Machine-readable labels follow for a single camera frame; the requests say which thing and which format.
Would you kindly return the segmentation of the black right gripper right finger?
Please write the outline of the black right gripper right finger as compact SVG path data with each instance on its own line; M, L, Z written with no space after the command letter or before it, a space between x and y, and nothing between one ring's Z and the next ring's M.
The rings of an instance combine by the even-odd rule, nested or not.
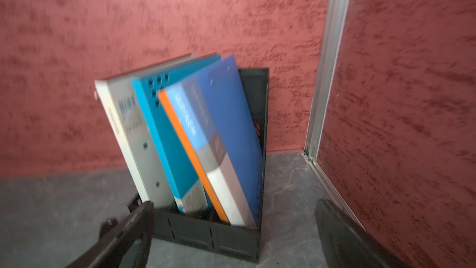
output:
M315 211L319 237L330 268L407 268L331 200L319 199Z

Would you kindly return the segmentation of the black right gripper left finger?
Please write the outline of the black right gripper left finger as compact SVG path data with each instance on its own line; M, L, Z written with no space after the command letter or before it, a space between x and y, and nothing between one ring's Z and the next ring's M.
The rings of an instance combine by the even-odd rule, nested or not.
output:
M98 242L69 268L145 268L154 234L155 208L142 203L121 222L104 222Z

